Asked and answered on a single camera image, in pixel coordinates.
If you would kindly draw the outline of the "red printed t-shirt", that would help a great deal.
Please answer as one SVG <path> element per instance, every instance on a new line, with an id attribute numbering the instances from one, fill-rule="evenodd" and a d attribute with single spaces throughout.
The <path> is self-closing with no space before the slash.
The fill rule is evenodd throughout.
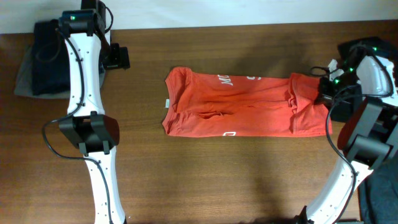
<path id="1" fill-rule="evenodd" d="M 328 109 L 315 102 L 317 78 L 211 75 L 175 67 L 165 84 L 169 107 L 162 125 L 169 136 L 301 138 L 332 131 Z"/>

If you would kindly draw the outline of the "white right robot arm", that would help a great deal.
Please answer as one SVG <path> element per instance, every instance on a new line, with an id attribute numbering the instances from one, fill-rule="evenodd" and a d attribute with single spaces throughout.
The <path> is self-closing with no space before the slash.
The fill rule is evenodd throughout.
<path id="1" fill-rule="evenodd" d="M 326 137 L 338 160 L 325 186 L 293 223 L 338 223 L 361 182 L 397 154 L 397 83 L 391 48 L 352 45 L 335 77 L 331 108 L 357 105 L 338 142 Z"/>

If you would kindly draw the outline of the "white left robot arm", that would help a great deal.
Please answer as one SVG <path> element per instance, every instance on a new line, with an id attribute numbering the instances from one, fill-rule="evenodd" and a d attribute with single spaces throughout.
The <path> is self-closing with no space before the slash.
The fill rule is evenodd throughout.
<path id="1" fill-rule="evenodd" d="M 119 124 L 105 114 L 100 94 L 100 68 L 128 69 L 126 47 L 111 42 L 102 1 L 82 1 L 76 11 L 59 18 L 59 33 L 67 46 L 70 67 L 70 101 L 59 128 L 82 154 L 95 203 L 95 223 L 126 223 L 116 177 Z"/>

